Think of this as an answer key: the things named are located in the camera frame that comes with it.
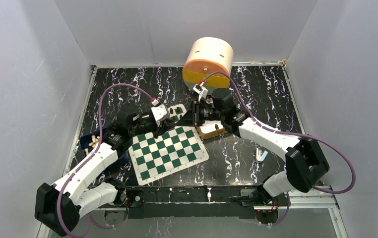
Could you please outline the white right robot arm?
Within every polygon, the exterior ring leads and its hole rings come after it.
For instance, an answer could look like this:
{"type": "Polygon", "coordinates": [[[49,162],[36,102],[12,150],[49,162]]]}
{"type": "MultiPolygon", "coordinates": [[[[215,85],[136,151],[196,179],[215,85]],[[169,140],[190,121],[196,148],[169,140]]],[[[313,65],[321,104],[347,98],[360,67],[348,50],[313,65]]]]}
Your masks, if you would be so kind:
{"type": "Polygon", "coordinates": [[[258,199],[271,205],[278,196],[292,190],[307,193],[330,167],[319,143],[310,138],[280,134],[267,125],[258,125],[247,112],[237,108],[227,88],[212,92],[212,104],[193,100],[190,109],[178,120],[178,126],[199,127],[219,120],[223,128],[240,138],[265,147],[285,161],[286,170],[269,176],[258,186],[258,199]]]}

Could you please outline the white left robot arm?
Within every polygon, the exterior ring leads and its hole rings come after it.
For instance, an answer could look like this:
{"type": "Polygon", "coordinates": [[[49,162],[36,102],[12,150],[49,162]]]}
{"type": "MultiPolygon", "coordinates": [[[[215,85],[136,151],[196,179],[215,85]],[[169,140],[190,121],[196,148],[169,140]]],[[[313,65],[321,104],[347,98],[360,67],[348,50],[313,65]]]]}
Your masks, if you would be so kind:
{"type": "Polygon", "coordinates": [[[110,178],[89,189],[90,183],[128,151],[135,136],[151,132],[158,137],[174,127],[168,110],[152,110],[129,114],[100,130],[100,141],[83,161],[53,184],[37,189],[35,218],[59,236],[72,237],[79,220],[94,209],[109,203],[127,205],[123,183],[110,178]]]}

